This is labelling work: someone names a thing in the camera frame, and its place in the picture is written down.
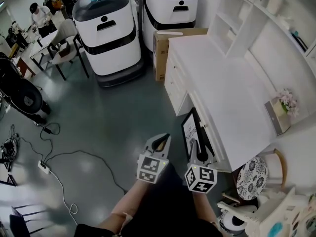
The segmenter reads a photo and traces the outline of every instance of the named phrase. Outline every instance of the white desk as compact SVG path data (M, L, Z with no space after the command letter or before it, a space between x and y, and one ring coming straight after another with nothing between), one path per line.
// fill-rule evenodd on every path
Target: white desk
M195 107L217 159L210 167L236 170L275 137L269 92L244 58L225 58L207 35L169 41L165 88L175 113Z
M53 40L53 38L56 36L57 34L57 31L47 35L46 37L44 37L43 39L40 40L40 43L42 46L40 46L40 44L38 43L38 40L37 40L37 43L34 43L33 45L33 48L32 48L32 51L30 53L30 58L31 60L35 63L35 65L42 71L44 71L44 69L41 67L41 64L45 64L47 63L49 60L51 60L51 57L49 54L47 55L43 55L41 56L40 58L40 61L37 62L37 60L35 59L35 56L42 52L43 50L45 50L49 44L51 43L51 41Z

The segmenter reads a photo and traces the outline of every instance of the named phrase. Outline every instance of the drawer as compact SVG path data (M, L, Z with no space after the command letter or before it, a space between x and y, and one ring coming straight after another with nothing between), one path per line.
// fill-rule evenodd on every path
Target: drawer
M172 61L167 60L166 73L169 73L172 78L172 83L176 87L180 97L184 97L186 89L184 88L183 80L181 79L178 71L174 68Z
M184 66L182 66L181 64L177 53L173 50L172 47L169 47L168 60L171 61L173 68L175 69L175 71L179 73L179 77L183 85L185 85L185 79L187 77L187 73L184 69Z
M169 99L171 101L172 107L174 109L174 112L178 114L180 105L182 103L183 97L181 97L178 94L178 90L174 85L174 82L172 80L172 77L170 73L166 73L165 79L164 79L164 87L168 93Z

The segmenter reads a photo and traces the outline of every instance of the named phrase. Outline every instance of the person sitting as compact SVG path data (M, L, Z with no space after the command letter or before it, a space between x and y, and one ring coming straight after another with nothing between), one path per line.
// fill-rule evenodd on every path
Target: person sitting
M22 30L16 21L12 22L12 28L13 28L14 34L18 38L17 44L19 45L19 47L21 47L23 49L27 48L29 46L29 43L26 42L26 40L24 39L24 37L21 34L21 33L24 33L25 30Z
M31 21L33 26L37 26L42 38L55 32L57 29L52 22L52 14L47 6L39 6L36 2L30 6Z

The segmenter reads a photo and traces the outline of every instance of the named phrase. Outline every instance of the black handle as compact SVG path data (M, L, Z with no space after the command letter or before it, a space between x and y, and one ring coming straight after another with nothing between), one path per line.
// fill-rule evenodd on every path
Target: black handle
M189 10L189 7L187 6L175 6L173 8L173 11L188 11Z
M103 24L98 25L97 26L97 31L104 30L106 28L109 28L109 27L112 27L112 26L115 26L115 25L116 25L115 21L111 20L109 22L105 22Z

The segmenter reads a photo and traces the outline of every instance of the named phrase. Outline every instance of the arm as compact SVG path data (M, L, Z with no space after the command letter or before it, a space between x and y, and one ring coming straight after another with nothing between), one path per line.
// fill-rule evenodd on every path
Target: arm
M124 213L131 216L135 215L149 185L149 183L137 180L134 186L114 207L111 215L98 228L107 229L114 234L118 234L125 221L126 215Z
M193 200L199 219L217 224L217 217L209 204L206 194L193 192Z
M50 21L53 15L50 12L50 9L47 6L43 6L43 11L45 12L47 16L47 21Z

